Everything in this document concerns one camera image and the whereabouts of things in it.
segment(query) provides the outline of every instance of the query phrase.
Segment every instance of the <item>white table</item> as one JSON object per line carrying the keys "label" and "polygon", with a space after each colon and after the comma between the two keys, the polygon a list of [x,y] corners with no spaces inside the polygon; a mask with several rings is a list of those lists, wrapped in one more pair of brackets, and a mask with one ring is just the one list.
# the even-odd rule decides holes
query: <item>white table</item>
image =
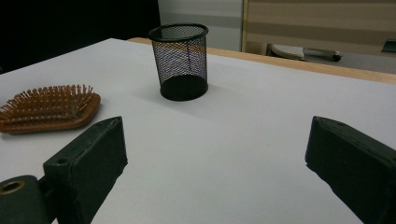
{"label": "white table", "polygon": [[[86,84],[96,121],[122,116],[129,164],[93,223],[361,223],[305,166],[311,119],[342,121],[396,148],[396,86],[208,55],[208,92],[161,97],[152,48],[116,39],[0,76],[0,105],[36,87]],[[0,180],[84,129],[0,134]]]}

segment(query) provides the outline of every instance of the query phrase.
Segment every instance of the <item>metal mesh cup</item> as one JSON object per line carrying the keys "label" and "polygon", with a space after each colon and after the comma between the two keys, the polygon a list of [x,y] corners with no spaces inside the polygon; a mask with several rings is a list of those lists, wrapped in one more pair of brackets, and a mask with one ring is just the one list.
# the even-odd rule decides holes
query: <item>metal mesh cup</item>
{"label": "metal mesh cup", "polygon": [[164,98],[188,101],[206,93],[207,33],[205,26],[196,23],[168,24],[149,31]]}

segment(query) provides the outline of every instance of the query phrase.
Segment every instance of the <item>cup base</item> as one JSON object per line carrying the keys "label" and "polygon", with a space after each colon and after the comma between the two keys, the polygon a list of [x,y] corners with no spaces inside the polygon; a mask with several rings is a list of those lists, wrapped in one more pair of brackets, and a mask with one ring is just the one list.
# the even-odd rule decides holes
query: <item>cup base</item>
{"label": "cup base", "polygon": [[172,101],[189,101],[207,92],[207,81],[194,75],[171,77],[161,85],[161,95]]}

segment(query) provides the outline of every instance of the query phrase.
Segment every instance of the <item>wooden hairbrush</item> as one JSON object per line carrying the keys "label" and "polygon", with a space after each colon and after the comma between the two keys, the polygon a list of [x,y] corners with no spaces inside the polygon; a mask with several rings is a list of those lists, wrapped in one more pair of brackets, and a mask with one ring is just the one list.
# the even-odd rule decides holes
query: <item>wooden hairbrush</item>
{"label": "wooden hairbrush", "polygon": [[0,107],[0,133],[34,133],[72,129],[88,123],[100,96],[85,85],[23,91]]}

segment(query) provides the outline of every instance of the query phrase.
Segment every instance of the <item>table edge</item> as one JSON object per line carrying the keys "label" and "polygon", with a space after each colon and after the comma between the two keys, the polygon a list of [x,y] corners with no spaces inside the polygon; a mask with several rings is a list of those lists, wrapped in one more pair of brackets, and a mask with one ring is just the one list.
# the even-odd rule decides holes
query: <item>table edge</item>
{"label": "table edge", "polygon": [[[151,44],[151,41],[142,37],[135,37],[128,39],[127,41],[140,43],[140,44]],[[309,72],[322,73],[327,75],[334,75],[339,77],[352,77],[357,79],[382,82],[388,84],[396,84],[396,75],[388,73],[380,73],[368,70],[361,70],[355,68],[346,68],[341,66],[302,62],[289,59],[275,58],[264,55],[245,53],[239,51],[232,51],[227,49],[214,49],[207,48],[209,54],[252,61],[256,63],[268,63],[271,65],[277,65],[282,67],[294,68],[299,70],[305,70]]]}

